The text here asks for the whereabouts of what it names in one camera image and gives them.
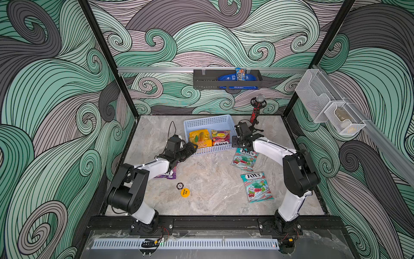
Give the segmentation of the aluminium rail right wall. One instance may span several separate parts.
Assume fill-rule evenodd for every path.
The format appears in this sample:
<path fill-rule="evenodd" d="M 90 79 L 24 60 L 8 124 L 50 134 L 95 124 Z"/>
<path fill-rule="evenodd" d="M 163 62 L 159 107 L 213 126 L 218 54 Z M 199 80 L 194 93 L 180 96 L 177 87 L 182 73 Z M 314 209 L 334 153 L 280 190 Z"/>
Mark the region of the aluminium rail right wall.
<path fill-rule="evenodd" d="M 336 95 L 344 100 L 346 104 L 350 106 L 351 110 L 365 122 L 363 131 L 377 145 L 382 154 L 384 154 L 392 165 L 401 173 L 403 179 L 409 183 L 411 187 L 414 187 L 414 165 L 409 159 L 407 159 L 407 157 L 380 131 L 380 129 L 368 119 L 365 113 L 360 109 L 360 106 L 343 93 L 319 65 L 313 65 L 312 68 L 317 69 L 322 73 L 327 82 L 331 84 L 331 88 L 336 92 Z"/>

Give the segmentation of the black poker chip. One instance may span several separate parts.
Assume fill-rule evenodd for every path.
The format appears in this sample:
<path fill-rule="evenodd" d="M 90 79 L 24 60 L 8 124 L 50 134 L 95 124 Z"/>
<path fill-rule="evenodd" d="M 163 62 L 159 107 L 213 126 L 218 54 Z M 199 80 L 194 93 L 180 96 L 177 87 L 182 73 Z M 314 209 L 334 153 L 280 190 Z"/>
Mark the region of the black poker chip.
<path fill-rule="evenodd" d="M 176 185 L 176 188 L 177 188 L 178 190 L 182 190 L 182 189 L 184 188 L 184 184 L 183 184 L 183 183 L 181 183 L 181 182 L 179 182 L 179 183 Z"/>

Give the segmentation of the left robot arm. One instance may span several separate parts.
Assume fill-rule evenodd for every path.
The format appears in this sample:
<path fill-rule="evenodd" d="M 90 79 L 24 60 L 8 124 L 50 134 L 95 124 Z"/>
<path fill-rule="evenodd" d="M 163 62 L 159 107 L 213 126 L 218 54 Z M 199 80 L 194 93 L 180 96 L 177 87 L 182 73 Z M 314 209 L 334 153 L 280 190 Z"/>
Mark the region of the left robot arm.
<path fill-rule="evenodd" d="M 195 154 L 197 149 L 198 145 L 185 142 L 175 134 L 153 161 L 142 165 L 122 164 L 105 194 L 105 202 L 134 218 L 133 227 L 138 233 L 157 233 L 158 212 L 144 202 L 148 181 L 172 171 L 178 163 Z"/>

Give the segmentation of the clear plastic wall bin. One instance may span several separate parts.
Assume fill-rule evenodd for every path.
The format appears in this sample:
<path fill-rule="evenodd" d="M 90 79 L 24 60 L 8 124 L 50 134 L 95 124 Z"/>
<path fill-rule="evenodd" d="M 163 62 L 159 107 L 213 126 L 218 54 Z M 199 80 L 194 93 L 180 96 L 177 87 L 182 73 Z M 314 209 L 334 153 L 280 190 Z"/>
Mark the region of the clear plastic wall bin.
<path fill-rule="evenodd" d="M 319 69 L 308 69 L 295 89 L 314 123 L 325 123 L 325 111 L 333 101 L 340 99 L 327 73 Z"/>

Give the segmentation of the purple Fox's berries bag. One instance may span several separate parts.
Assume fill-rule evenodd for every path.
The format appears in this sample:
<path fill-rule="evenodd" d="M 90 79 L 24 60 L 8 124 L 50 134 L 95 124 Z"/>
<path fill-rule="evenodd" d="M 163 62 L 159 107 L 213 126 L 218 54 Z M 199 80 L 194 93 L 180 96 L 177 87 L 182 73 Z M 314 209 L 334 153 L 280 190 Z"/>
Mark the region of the purple Fox's berries bag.
<path fill-rule="evenodd" d="M 168 180 L 175 180 L 176 179 L 176 167 L 174 167 L 171 171 L 167 173 L 163 173 L 163 174 L 156 176 L 156 178 L 166 178 Z"/>

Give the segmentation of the yellow mango candy bag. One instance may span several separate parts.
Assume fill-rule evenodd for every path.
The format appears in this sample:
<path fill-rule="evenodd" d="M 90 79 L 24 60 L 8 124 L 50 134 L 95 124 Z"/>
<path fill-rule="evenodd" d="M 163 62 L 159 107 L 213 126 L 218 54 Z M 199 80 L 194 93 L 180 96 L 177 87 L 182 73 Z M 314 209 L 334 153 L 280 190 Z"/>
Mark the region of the yellow mango candy bag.
<path fill-rule="evenodd" d="M 189 133 L 189 141 L 198 148 L 212 147 L 212 139 L 207 129 L 200 129 Z"/>

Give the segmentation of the small snack packet on shelf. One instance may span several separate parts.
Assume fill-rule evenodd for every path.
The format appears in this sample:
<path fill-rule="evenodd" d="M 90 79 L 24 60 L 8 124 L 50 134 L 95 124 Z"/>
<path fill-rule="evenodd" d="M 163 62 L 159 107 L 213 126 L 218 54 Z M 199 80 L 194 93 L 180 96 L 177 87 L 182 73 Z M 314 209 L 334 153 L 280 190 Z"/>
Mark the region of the small snack packet on shelf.
<path fill-rule="evenodd" d="M 237 81 L 246 81 L 245 69 L 236 68 L 236 80 Z"/>

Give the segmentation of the orange Fox's fruits bag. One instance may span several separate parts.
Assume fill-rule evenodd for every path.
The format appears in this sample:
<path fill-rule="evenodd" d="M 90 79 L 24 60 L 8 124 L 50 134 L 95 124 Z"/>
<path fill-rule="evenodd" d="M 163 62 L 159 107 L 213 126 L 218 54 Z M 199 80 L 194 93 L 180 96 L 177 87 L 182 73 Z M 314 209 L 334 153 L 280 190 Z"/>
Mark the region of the orange Fox's fruits bag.
<path fill-rule="evenodd" d="M 211 139 L 213 146 L 222 146 L 230 144 L 230 131 L 229 130 L 211 130 Z"/>

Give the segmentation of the red microphone on tripod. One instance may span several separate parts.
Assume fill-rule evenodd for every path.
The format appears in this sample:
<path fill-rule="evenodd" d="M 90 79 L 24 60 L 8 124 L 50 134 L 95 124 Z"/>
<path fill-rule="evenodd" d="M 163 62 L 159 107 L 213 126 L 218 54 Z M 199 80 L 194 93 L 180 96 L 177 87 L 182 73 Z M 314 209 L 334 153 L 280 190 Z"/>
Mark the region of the red microphone on tripod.
<path fill-rule="evenodd" d="M 263 132 L 263 129 L 257 129 L 255 126 L 259 123 L 258 117 L 262 108 L 267 106 L 267 102 L 265 100 L 265 96 L 260 94 L 251 99 L 250 104 L 253 106 L 253 111 L 249 120 L 250 126 L 247 123 L 243 123 L 242 121 L 239 122 L 237 125 L 237 130 L 239 133 L 246 133 L 246 132 Z"/>

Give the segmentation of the yellow round token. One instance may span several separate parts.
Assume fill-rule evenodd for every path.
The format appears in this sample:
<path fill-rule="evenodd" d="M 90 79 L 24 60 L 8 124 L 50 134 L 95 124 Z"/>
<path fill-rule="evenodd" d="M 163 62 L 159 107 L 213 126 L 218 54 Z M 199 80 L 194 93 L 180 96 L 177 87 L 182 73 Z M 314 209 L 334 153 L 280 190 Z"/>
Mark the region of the yellow round token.
<path fill-rule="evenodd" d="M 181 196 L 182 196 L 182 197 L 187 198 L 187 197 L 189 197 L 189 196 L 190 196 L 190 194 L 191 194 L 191 192 L 190 192 L 190 190 L 189 190 L 188 188 L 183 188 L 183 189 L 181 190 Z"/>

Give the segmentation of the black wall shelf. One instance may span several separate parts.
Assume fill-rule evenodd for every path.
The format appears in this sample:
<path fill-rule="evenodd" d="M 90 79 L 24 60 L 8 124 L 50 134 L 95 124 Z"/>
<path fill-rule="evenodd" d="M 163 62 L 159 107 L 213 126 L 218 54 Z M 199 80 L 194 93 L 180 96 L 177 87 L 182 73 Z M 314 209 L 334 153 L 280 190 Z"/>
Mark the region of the black wall shelf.
<path fill-rule="evenodd" d="M 193 72 L 193 87 L 197 90 L 257 90 L 263 82 L 259 70 L 248 70 L 245 79 L 239 78 L 236 69 L 199 69 Z"/>

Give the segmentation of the light blue plastic basket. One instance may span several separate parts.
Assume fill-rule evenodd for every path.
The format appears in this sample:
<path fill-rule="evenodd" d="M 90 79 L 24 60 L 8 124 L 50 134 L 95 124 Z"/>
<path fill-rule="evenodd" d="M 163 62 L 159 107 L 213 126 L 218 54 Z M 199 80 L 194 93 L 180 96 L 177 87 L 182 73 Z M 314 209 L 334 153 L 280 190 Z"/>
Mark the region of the light blue plastic basket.
<path fill-rule="evenodd" d="M 189 142 L 189 133 L 197 130 L 208 130 L 210 137 L 211 131 L 230 131 L 230 140 L 228 144 L 198 148 L 194 155 L 216 153 L 226 150 L 232 150 L 232 137 L 236 136 L 235 123 L 231 115 L 217 115 L 213 117 L 197 118 L 185 120 L 184 123 L 185 140 Z"/>

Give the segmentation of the blue package on shelf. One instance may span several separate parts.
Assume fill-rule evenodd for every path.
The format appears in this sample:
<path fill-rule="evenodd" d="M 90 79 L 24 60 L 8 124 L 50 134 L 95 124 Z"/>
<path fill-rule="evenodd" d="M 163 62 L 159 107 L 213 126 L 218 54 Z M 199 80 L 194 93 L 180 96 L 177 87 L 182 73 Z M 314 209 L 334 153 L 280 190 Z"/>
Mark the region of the blue package on shelf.
<path fill-rule="evenodd" d="M 232 84 L 226 84 L 220 86 L 220 88 L 228 88 L 232 90 L 256 90 L 259 89 L 261 81 L 253 74 L 245 74 L 246 81 L 237 81 L 236 74 L 228 74 L 218 77 L 219 82 L 232 82 Z"/>

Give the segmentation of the green Fox's mint bag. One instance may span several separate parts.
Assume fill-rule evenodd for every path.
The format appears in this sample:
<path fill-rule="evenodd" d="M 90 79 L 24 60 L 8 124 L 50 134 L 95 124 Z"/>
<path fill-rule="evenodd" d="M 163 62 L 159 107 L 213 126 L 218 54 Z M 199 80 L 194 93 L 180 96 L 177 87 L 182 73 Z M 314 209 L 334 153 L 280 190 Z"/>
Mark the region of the green Fox's mint bag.
<path fill-rule="evenodd" d="M 250 172 L 240 177 L 245 186 L 249 203 L 273 200 L 264 172 Z"/>
<path fill-rule="evenodd" d="M 253 172 L 258 154 L 254 151 L 248 151 L 243 148 L 237 148 L 232 165 L 247 172 Z"/>

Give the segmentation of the aluminium rail wall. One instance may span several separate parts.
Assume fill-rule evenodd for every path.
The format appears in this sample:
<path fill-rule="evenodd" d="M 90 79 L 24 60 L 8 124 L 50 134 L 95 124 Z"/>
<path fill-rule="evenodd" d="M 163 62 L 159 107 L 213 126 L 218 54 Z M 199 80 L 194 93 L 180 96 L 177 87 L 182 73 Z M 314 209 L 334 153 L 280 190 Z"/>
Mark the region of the aluminium rail wall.
<path fill-rule="evenodd" d="M 350 106 L 351 110 L 365 122 L 363 131 L 377 145 L 382 154 L 384 154 L 392 165 L 401 173 L 403 179 L 409 183 L 411 187 L 414 187 L 414 165 L 409 159 L 407 159 L 407 157 L 380 131 L 380 129 L 368 119 L 365 113 L 360 109 L 360 106 L 343 93 L 319 65 L 313 65 L 312 68 L 317 69 L 322 73 L 327 82 L 331 84 L 331 88 L 336 92 L 336 95 L 344 100 L 346 104 Z"/>
<path fill-rule="evenodd" d="M 185 66 L 119 66 L 118 73 L 193 73 L 194 70 L 235 70 L 234 67 L 185 67 Z M 256 67 L 245 68 L 246 71 L 259 70 L 262 73 L 280 73 L 280 74 L 297 74 L 305 73 L 307 68 L 274 68 L 274 67 Z"/>

